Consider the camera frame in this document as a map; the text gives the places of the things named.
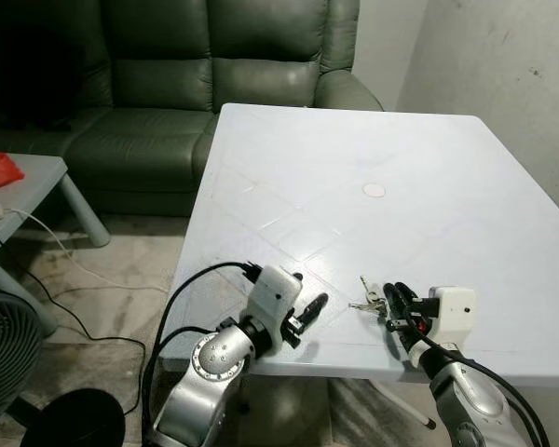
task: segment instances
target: white table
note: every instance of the white table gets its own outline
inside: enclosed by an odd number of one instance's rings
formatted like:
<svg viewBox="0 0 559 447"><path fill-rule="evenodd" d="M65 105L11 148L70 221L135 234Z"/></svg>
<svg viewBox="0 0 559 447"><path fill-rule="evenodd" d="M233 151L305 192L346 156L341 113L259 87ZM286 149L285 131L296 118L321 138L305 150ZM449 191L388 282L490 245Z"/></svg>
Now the white table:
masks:
<svg viewBox="0 0 559 447"><path fill-rule="evenodd" d="M110 241L110 235L66 173L66 165L60 157L24 154L9 156L25 174L25 178L0 188L0 205L4 209L31 213L59 185L91 243L101 247ZM4 219L0 220L0 240L8 240L24 221L25 217L18 213L6 213ZM1 266L0 290L17 295L31 305L46 335L56 330L56 319Z"/></svg>
<svg viewBox="0 0 559 447"><path fill-rule="evenodd" d="M254 373L424 380L373 315L348 308L365 275L421 296L475 289L464 353L518 386L559 386L559 209L476 117L226 105L174 285L230 260L301 272L298 307L330 295L300 347ZM236 318L250 288L237 269L204 277L164 336ZM164 366L191 343L170 343Z"/></svg>

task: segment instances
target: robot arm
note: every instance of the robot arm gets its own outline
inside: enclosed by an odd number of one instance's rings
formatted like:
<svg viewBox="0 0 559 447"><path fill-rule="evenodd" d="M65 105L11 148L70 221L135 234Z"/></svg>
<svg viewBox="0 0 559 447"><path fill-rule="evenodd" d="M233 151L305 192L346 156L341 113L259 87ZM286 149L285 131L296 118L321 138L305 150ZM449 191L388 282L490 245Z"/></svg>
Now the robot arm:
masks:
<svg viewBox="0 0 559 447"><path fill-rule="evenodd" d="M386 284L391 332L398 332L415 367L427 373L437 411L452 445L459 447L525 447L510 418L510 406L493 381L473 368L450 359L427 345L406 321L412 310L416 327L442 348L459 351L474 324L476 295L458 287L433 288L428 299L418 299L404 284Z"/></svg>
<svg viewBox="0 0 559 447"><path fill-rule="evenodd" d="M223 422L225 404L250 362L277 353L283 341L297 347L298 335L327 303L327 295L322 294L296 318L293 304L302 290L301 279L276 267L261 271L240 322L205 335L194 347L186 374L151 427L150 442L161 447L211 445Z"/></svg>

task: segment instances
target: white wall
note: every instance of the white wall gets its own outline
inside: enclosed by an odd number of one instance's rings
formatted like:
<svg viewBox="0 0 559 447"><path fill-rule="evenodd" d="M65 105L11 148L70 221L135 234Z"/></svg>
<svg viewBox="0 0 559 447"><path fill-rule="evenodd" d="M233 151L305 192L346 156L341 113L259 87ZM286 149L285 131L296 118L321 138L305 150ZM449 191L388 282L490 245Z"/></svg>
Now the white wall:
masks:
<svg viewBox="0 0 559 447"><path fill-rule="evenodd" d="M394 110L427 0L361 0L354 73Z"/></svg>
<svg viewBox="0 0 559 447"><path fill-rule="evenodd" d="M559 205L559 0L429 0L398 110L479 116Z"/></svg>

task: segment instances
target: electric fan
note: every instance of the electric fan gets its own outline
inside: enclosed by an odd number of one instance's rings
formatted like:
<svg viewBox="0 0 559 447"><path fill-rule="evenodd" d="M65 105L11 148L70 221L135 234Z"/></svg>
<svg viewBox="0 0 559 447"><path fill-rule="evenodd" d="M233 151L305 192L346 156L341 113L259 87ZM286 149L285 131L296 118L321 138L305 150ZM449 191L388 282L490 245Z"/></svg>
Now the electric fan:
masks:
<svg viewBox="0 0 559 447"><path fill-rule="evenodd" d="M33 309L0 293L0 415L27 427L20 447L119 447L124 441L122 408L99 389L78 389L44 410L19 397L37 361L43 336Z"/></svg>

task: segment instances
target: black fan base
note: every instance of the black fan base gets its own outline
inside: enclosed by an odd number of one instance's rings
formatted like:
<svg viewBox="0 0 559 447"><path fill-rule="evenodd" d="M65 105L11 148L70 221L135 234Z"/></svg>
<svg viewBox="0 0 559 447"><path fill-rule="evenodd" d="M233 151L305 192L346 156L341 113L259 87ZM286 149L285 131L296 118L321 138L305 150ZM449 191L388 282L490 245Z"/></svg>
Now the black fan base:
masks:
<svg viewBox="0 0 559 447"><path fill-rule="evenodd" d="M51 402L27 432L20 447L120 447L124 412L100 389L78 389Z"/></svg>

